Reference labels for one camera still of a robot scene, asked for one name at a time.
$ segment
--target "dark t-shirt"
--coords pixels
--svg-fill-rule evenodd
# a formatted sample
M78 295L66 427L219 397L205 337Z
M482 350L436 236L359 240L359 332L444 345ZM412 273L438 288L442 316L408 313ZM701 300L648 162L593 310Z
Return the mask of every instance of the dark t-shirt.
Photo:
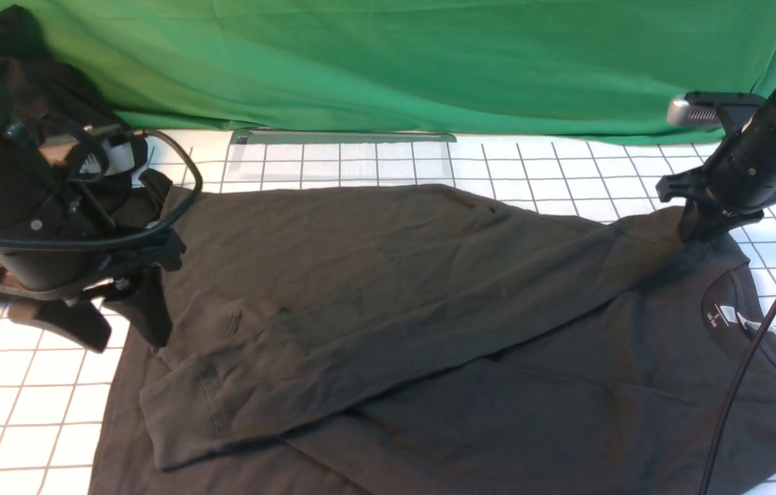
M91 492L695 492L762 316L737 245L685 247L678 217L441 186L203 195L164 279L170 344L130 334ZM768 335L709 493L775 471Z

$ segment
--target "black mount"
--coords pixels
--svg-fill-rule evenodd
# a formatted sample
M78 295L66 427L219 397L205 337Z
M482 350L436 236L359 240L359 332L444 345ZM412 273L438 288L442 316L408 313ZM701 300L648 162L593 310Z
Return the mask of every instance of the black mount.
M695 107L712 107L720 118L721 125L727 136L718 150L706 160L705 165L687 170L686 172L666 175L657 183L657 194L660 201L682 197L687 200L678 232L683 241L693 239L708 239L726 234L731 229L756 223L764 218L764 208L776 204L776 188L765 200L756 206L739 206L729 204L715 198L709 186L715 181L713 172L717 166L739 165L736 156L736 140L743 132L752 117L761 109L764 98L756 94L745 93L701 93L694 91L685 96L685 100ZM754 175L758 171L749 168L748 173ZM739 188L746 187L739 183Z
M150 200L161 210L170 181L140 178ZM116 225L115 233L130 235L142 228ZM110 324L92 300L104 298L104 307L126 317L137 332L156 347L164 347L172 329L162 293L161 269L181 267L186 245L168 229L139 245L99 253L88 272L73 281L32 291L0 263L0 304L8 303L12 322L49 330L82 347L102 352L111 335Z

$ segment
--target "white label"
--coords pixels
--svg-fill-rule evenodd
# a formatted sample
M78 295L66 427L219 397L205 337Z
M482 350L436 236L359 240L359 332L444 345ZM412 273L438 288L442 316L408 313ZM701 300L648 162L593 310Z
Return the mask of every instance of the white label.
M758 330L759 328L761 328L761 324L760 323L758 323L758 322L750 322L750 320L746 320L745 316L742 316L742 314L739 314L739 321L742 322L742 324L745 325L746 327L748 327L749 329L752 329L752 330L755 330L755 331ZM768 330L768 331L774 333L775 332L775 328L770 327L770 330Z
M727 320L727 322L739 323L739 320L736 320L735 307L721 306L720 313L723 314L724 319Z

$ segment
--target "green screen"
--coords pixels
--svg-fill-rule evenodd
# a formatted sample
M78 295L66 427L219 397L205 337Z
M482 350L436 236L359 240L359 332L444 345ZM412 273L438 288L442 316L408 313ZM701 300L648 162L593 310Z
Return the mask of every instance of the green screen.
M713 140L671 97L776 84L776 0L0 0L137 126Z

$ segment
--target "white tiled surface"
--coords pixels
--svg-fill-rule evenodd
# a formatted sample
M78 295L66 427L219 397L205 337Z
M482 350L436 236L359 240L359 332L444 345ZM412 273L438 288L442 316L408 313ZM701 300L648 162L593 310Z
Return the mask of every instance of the white tiled surface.
M601 222L663 207L662 175L698 166L714 144L617 146L544 137L459 137L453 144L232 145L230 133L172 131L190 150L205 191L441 183L523 209ZM192 185L176 153L155 147L151 166ZM733 237L751 258L767 307L776 294L776 207ZM14 325L0 308L0 493L87 491L93 449L128 323L102 355ZM776 493L776 475L752 493Z

